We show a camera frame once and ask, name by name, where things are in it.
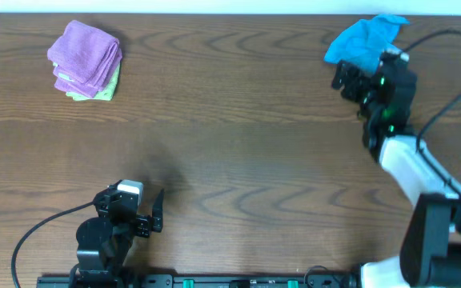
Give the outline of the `blue cloth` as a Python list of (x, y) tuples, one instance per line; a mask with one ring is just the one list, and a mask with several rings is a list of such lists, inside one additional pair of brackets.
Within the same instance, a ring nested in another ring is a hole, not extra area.
[(367, 74), (374, 74), (383, 51), (399, 51), (392, 42), (401, 28), (409, 24), (404, 17), (392, 14), (379, 14), (369, 20), (361, 19), (331, 43), (324, 61), (332, 64), (346, 61)]

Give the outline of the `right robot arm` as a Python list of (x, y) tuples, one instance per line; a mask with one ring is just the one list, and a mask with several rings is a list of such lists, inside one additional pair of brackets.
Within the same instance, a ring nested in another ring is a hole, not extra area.
[(409, 123), (416, 75), (405, 54), (384, 53), (369, 75), (340, 61), (332, 87), (359, 105), (363, 145), (414, 211), (399, 255), (359, 269), (360, 287), (461, 287), (461, 184)]

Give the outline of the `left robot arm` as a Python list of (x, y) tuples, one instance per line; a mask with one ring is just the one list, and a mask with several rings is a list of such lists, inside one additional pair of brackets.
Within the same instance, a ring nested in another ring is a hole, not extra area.
[(76, 232), (78, 263), (71, 269), (69, 287), (140, 287), (142, 279), (123, 266), (134, 238), (148, 238), (163, 228), (161, 190), (152, 214), (141, 215), (143, 184), (120, 180), (94, 197), (98, 216)]

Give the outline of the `folded green cloth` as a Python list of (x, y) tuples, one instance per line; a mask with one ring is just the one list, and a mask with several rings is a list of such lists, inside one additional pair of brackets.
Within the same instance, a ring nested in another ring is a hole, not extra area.
[(54, 87), (57, 90), (65, 92), (66, 96), (72, 98), (74, 101), (110, 101), (118, 85), (120, 66), (120, 64), (116, 66), (112, 76), (106, 79), (106, 85), (103, 88), (92, 88), (70, 82), (66, 79), (66, 75), (61, 73), (58, 73)]

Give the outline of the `folded purple cloth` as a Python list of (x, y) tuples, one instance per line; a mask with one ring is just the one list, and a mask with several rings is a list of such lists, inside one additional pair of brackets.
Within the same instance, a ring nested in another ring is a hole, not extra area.
[(47, 51), (55, 88), (85, 98), (101, 94), (122, 60), (120, 41), (107, 32), (73, 20)]

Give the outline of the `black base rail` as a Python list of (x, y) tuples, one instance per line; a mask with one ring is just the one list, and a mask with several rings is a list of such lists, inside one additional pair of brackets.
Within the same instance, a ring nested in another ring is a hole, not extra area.
[(141, 288), (359, 288), (362, 285), (353, 274), (310, 274), (309, 276), (174, 276), (148, 274), (128, 282), (87, 281), (80, 276), (44, 276), (36, 287), (141, 287)]

